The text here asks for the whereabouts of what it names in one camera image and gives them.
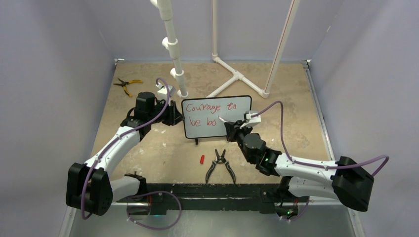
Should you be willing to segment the black framed whiteboard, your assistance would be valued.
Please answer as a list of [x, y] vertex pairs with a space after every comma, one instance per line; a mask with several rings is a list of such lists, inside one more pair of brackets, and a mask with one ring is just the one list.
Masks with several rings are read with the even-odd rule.
[[184, 133], [188, 139], [226, 136], [221, 119], [235, 122], [244, 119], [244, 113], [251, 110], [249, 95], [192, 98], [181, 102]]

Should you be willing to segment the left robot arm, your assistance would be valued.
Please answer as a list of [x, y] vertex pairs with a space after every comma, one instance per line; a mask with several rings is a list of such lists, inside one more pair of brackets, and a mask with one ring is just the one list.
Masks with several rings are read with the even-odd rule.
[[111, 203], [132, 198], [141, 202], [147, 197], [146, 179], [137, 174], [126, 174], [110, 181], [110, 175], [137, 146], [154, 123], [174, 126], [184, 121], [176, 102], [169, 98], [158, 100], [152, 92], [140, 92], [135, 107], [121, 122], [113, 138], [97, 154], [83, 164], [70, 166], [67, 178], [66, 204], [89, 214], [104, 215]]

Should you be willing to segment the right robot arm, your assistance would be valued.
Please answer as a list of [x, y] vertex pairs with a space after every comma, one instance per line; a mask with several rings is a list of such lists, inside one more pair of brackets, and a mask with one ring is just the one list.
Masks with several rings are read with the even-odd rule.
[[374, 177], [349, 157], [338, 161], [289, 158], [285, 153], [267, 147], [260, 135], [243, 122], [225, 122], [226, 138], [236, 142], [250, 164], [266, 176], [282, 180], [277, 188], [280, 199], [323, 197], [339, 200], [348, 208], [366, 212], [369, 207]]

